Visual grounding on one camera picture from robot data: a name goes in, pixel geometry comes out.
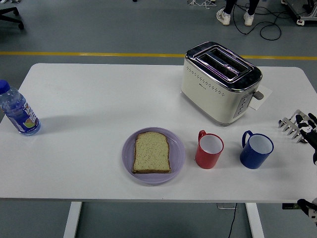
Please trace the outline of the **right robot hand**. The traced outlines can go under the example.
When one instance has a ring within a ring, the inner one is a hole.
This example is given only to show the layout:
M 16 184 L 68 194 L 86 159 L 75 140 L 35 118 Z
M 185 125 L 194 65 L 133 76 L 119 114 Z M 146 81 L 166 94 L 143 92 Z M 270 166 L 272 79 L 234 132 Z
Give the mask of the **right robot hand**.
M 304 120 L 301 115 L 296 115 L 296 122 L 303 138 L 306 139 L 315 150 L 313 163 L 317 165 L 317 118 L 311 113 L 308 113 L 308 117 L 310 118 L 309 120 Z M 316 225 L 317 199 L 315 198 L 312 202 L 308 202 L 305 199 L 299 199 L 297 204 Z

